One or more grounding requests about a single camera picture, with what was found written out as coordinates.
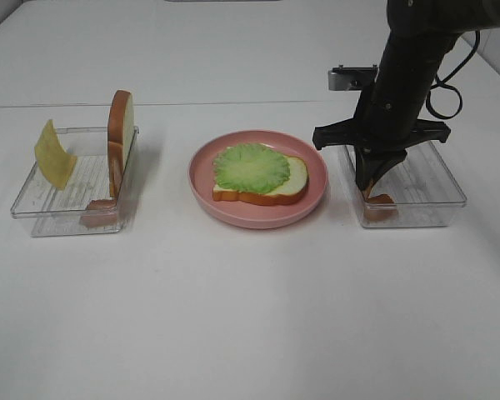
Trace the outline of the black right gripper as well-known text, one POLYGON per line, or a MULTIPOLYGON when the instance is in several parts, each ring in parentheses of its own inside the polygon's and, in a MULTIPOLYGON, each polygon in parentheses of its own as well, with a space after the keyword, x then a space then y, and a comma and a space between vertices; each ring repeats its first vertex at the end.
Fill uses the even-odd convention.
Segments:
POLYGON ((426 141, 448 140, 450 127, 445 122, 418 117, 426 94, 423 90, 392 90, 385 94, 363 89, 353 117, 316 127, 312 142, 318 150, 354 146, 357 188, 368 189, 371 195, 378 181, 405 160, 408 153, 404 149, 426 141))

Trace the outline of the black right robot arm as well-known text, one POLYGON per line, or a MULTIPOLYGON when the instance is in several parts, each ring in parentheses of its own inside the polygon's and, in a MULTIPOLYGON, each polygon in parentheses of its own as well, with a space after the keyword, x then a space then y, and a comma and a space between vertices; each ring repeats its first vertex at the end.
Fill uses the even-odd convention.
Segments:
POLYGON ((431 90, 448 85, 438 69, 458 38, 500 28, 500 1, 390 1, 387 23, 390 34, 377 66, 339 65, 328 73, 330 89, 361 93, 353 117, 317 127, 312 136, 316 149, 354 148, 355 182, 365 196, 408 148, 447 141, 444 116, 428 121, 418 115, 431 106, 431 90))

